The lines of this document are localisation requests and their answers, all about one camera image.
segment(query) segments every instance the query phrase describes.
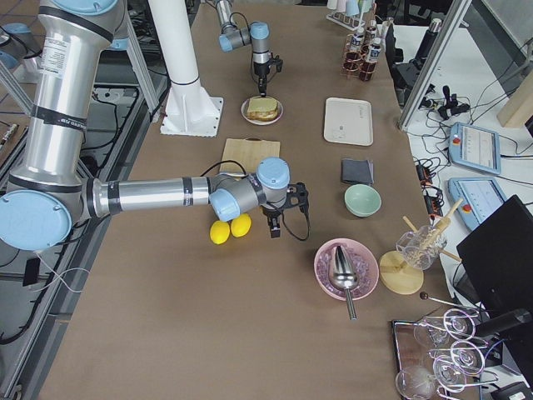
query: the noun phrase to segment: lemon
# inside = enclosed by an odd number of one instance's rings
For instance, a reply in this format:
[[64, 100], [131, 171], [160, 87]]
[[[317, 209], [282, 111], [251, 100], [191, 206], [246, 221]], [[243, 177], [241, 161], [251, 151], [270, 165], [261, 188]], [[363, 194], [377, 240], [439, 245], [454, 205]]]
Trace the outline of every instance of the lemon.
[[235, 238], [240, 238], [250, 231], [252, 226], [252, 219], [248, 214], [241, 214], [232, 221], [232, 235]]
[[215, 221], [209, 230], [209, 237], [215, 244], [223, 244], [230, 237], [230, 224], [223, 221]]

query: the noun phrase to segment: tablet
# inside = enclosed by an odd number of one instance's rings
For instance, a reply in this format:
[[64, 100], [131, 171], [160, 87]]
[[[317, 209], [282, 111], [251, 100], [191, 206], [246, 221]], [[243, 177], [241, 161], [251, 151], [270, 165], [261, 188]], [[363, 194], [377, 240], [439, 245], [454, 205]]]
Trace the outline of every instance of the tablet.
[[476, 171], [500, 175], [500, 139], [497, 132], [457, 122], [451, 127], [450, 161]]
[[453, 202], [463, 199], [457, 211], [471, 231], [507, 199], [493, 177], [453, 177], [448, 181], [448, 193]]

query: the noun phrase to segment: spoon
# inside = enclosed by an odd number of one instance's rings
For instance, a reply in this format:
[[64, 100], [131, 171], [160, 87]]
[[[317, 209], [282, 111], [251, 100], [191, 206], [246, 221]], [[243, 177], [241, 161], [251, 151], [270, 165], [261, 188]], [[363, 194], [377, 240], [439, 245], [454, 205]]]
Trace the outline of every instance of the spoon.
[[348, 315], [350, 320], [355, 321], [357, 319], [356, 308], [353, 305], [350, 291], [357, 287], [357, 275], [354, 273], [350, 258], [342, 246], [335, 248], [335, 262], [330, 266], [329, 278], [335, 288], [344, 291]]

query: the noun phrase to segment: robot arm label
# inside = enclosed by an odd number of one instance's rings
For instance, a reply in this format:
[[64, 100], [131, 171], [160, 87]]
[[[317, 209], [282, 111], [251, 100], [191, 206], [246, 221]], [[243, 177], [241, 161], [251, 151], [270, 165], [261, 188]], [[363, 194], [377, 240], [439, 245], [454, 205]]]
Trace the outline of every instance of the robot arm label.
[[42, 47], [41, 73], [63, 78], [70, 43], [47, 37]]

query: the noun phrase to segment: white plate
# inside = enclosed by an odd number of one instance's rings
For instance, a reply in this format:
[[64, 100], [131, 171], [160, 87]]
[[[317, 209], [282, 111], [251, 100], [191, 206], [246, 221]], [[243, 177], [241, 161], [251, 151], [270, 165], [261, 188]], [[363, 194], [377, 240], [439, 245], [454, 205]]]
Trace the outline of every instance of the white plate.
[[249, 98], [241, 105], [241, 114], [249, 123], [253, 123], [254, 125], [272, 125], [274, 122], [276, 122], [278, 119], [281, 118], [281, 115], [283, 115], [283, 105], [277, 101], [277, 117], [272, 119], [271, 121], [256, 121], [255, 119], [247, 118], [247, 109], [248, 109], [248, 102], [250, 101]]
[[374, 140], [371, 104], [364, 100], [329, 97], [324, 138], [328, 142], [370, 146]]

